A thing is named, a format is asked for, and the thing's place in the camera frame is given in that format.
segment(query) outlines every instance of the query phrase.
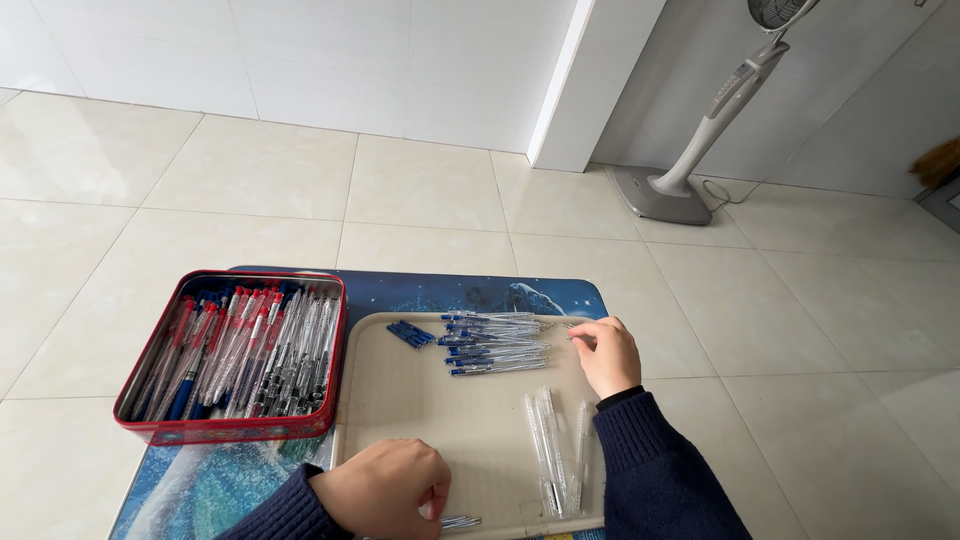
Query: broom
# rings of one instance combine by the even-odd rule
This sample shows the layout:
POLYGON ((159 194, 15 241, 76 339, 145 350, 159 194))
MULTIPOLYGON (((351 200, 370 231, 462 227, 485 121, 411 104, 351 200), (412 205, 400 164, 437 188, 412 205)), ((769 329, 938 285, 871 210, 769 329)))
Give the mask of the broom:
POLYGON ((936 146, 913 162, 910 172, 920 175, 923 187, 938 187, 960 167, 960 137, 936 146))

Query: electric fan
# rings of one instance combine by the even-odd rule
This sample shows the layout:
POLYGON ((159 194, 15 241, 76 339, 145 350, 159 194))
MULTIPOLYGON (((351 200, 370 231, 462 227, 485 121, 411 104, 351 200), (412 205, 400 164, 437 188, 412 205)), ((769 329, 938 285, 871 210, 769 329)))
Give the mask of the electric fan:
POLYGON ((710 102, 707 115, 680 160, 669 171, 654 167, 620 166, 614 184, 627 207, 641 217, 706 225, 712 214, 687 177, 750 98, 770 77, 790 45, 783 34, 819 0, 747 0, 750 15, 774 40, 740 64, 710 102))

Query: white wall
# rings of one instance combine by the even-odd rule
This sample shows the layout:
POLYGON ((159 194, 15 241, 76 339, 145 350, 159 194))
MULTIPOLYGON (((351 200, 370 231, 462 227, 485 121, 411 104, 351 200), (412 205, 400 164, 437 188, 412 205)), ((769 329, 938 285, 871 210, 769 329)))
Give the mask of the white wall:
POLYGON ((960 1, 947 0, 768 182, 913 198, 906 171, 960 135, 960 1))
MULTIPOLYGON (((792 49, 695 172, 767 178, 942 1, 822 0, 787 33, 792 49)), ((668 0, 594 160, 671 166, 719 86, 769 39, 742 0, 668 0)))
POLYGON ((575 0, 0 0, 0 86, 524 152, 575 0))

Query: person's left hand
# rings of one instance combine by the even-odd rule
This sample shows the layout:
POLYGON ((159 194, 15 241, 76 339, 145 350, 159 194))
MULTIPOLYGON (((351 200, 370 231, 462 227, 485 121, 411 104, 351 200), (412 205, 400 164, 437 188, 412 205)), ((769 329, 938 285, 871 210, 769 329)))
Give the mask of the person's left hand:
POLYGON ((435 448, 419 439, 390 439, 316 475, 310 485, 330 517, 358 537, 436 540, 451 478, 435 448), (418 508, 427 503, 424 519, 418 508))

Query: beige plastic tray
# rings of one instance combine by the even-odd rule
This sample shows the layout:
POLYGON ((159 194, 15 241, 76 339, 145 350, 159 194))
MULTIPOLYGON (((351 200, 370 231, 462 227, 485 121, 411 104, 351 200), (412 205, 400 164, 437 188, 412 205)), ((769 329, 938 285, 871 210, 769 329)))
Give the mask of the beige plastic tray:
POLYGON ((544 518, 540 476, 524 394, 553 390, 567 475, 573 467, 577 414, 582 400, 598 401, 562 323, 583 317, 537 316, 555 323, 540 339, 553 344, 546 368, 472 377, 451 377, 446 347, 414 349, 386 327, 404 319, 443 335, 440 313, 375 313, 350 332, 337 406, 332 465, 371 443, 419 438, 437 448, 453 471, 444 516, 483 518, 479 526, 445 530, 456 540, 514 540, 603 526, 603 454, 588 432, 587 481, 582 517, 544 518))

